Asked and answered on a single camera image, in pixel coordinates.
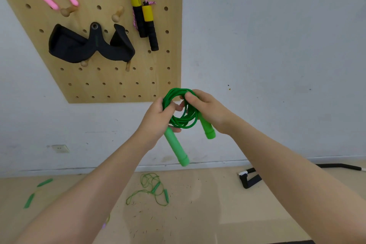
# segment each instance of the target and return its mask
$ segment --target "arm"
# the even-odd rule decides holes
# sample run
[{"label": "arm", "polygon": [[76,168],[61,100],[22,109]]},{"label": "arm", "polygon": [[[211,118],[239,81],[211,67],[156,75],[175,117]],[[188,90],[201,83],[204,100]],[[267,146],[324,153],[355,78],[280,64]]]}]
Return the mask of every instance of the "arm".
[{"label": "arm", "polygon": [[130,139],[41,212],[15,243],[92,243],[140,160],[164,134],[175,110],[182,108],[171,103],[163,111],[162,98],[158,98]]},{"label": "arm", "polygon": [[186,100],[230,135],[295,221],[317,243],[366,243],[366,201],[327,172],[256,130],[210,94]]}]

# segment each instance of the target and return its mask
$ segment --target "hand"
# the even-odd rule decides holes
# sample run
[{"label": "hand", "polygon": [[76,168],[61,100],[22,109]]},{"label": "hand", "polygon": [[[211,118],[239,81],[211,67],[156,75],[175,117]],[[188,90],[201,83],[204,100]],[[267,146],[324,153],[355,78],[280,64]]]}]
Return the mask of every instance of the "hand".
[{"label": "hand", "polygon": [[[148,149],[152,149],[167,130],[169,121],[174,112],[176,110],[182,111],[183,107],[184,103],[178,105],[174,102],[171,102],[169,106],[163,111],[162,98],[158,98],[147,110],[135,134],[140,135],[144,141],[147,141]],[[180,128],[175,128],[173,126],[170,126],[170,128],[173,132],[181,132]]]},{"label": "hand", "polygon": [[201,90],[193,90],[197,96],[190,92],[185,94],[185,100],[197,108],[202,116],[210,122],[218,132],[229,134],[231,121],[239,118],[212,95]]}]

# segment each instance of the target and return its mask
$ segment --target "right hand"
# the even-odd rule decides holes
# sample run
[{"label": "right hand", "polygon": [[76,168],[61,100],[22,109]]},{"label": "right hand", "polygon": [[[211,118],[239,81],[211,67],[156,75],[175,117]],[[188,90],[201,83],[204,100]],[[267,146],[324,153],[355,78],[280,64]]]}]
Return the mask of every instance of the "right hand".
[{"label": "right hand", "polygon": [[201,90],[194,89],[193,91],[197,96],[187,92],[185,100],[197,108],[206,121],[211,123],[218,132],[229,134],[232,121],[235,120],[235,117],[239,117],[223,106],[212,95]]}]

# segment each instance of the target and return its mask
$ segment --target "left hand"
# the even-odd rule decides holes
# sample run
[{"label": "left hand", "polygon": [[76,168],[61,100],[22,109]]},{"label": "left hand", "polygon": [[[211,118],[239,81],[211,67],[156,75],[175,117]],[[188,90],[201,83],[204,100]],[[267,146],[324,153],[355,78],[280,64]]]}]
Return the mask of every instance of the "left hand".
[{"label": "left hand", "polygon": [[[174,112],[182,111],[183,107],[184,103],[178,105],[174,102],[171,102],[169,106],[163,111],[161,97],[153,102],[142,119],[140,126],[136,130],[136,134],[143,137],[144,141],[147,141],[148,149],[152,149],[161,136],[164,135],[164,132],[167,130],[169,121]],[[181,132],[180,128],[175,128],[173,126],[169,127],[173,132]]]}]

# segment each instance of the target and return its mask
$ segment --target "wall socket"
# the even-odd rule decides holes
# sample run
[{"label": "wall socket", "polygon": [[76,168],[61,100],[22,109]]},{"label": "wall socket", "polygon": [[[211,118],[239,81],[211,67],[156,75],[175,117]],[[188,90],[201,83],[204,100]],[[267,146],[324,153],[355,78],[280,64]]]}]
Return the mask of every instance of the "wall socket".
[{"label": "wall socket", "polygon": [[53,150],[58,154],[69,154],[70,150],[66,145],[52,145]]}]

